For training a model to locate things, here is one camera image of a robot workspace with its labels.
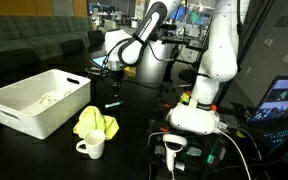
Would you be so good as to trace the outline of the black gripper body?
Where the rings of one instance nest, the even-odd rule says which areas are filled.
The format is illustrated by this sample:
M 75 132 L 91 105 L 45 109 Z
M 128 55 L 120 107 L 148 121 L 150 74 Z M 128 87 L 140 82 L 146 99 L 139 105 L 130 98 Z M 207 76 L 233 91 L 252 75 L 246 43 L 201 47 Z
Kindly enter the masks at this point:
M 123 70 L 111 71 L 111 79 L 113 80 L 114 83 L 120 83 L 123 78 L 124 78 Z

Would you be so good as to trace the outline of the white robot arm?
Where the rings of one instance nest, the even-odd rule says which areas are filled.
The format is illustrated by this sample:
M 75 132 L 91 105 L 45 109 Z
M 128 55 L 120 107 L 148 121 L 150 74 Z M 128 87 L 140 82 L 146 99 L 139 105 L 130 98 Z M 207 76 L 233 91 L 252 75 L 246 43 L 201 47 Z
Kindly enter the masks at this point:
M 150 0 L 144 19 L 133 35 L 121 29 L 108 31 L 105 46 L 110 52 L 109 60 L 129 67 L 139 65 L 153 35 L 180 4 L 181 0 Z M 239 28 L 244 24 L 249 4 L 250 0 L 215 0 L 208 48 L 202 56 L 189 106 L 210 106 L 219 83 L 227 82 L 236 75 L 241 45 Z

